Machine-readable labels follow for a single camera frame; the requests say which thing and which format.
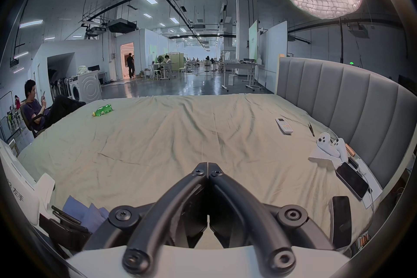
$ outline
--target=blue cloth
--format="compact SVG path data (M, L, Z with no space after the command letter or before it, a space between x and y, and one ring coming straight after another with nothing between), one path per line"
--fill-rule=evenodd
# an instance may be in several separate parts
M89 232L94 233L100 225L108 218L108 211L105 208L96 208L93 203L88 208L78 200L69 196L62 208L66 214L81 221L81 226L86 227Z
M28 122L30 122L30 120L32 119L33 114L35 114L35 116L37 116L40 112L40 109L42 108L42 106L39 104L37 99L34 99L33 102L26 102L23 105L23 113L25 114L26 119L28 120ZM45 115L47 115L49 113L49 110L45 110L43 112ZM45 117L41 117L40 118L40 123L36 124L36 122L32 123L32 128L35 131L40 131L41 129L45 128Z

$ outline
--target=white game controller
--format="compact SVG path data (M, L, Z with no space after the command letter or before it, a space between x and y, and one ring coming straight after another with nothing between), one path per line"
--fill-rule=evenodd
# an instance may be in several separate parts
M340 160L347 163L348 157L344 140L342 138L337 138L333 143L333 147L340 153Z
M317 146L331 156L340 157L339 151L330 142L330 134L328 132L323 132L319 136Z

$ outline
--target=beige bed sheet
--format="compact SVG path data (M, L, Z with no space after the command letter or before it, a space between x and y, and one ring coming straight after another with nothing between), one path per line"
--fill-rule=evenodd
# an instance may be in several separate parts
M106 103L114 111L92 117ZM292 135L282 134L276 117L289 121ZM372 210L352 195L333 167L308 159L316 145L308 122L316 137L329 130L269 94L101 100L40 134L19 160L35 180L44 172L55 179L56 206L71 195L109 211L155 202L199 162L215 162L261 202L304 207L328 236L329 201L348 196L354 241Z

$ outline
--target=black pants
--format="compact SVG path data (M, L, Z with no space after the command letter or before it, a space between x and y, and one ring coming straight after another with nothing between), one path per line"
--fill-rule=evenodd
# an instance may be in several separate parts
M71 112L76 111L76 109L83 105L86 105L86 103L66 98L63 95L58 95L55 98L49 113L46 115L46 127L50 127L52 124L55 124L57 121L69 115Z
M129 77L133 77L135 74L135 66L129 66Z

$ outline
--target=washing machine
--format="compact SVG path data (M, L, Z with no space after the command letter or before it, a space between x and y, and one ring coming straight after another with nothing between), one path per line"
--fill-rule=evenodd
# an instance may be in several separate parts
M90 103L101 99L98 71L78 74L69 79L70 97L80 102Z

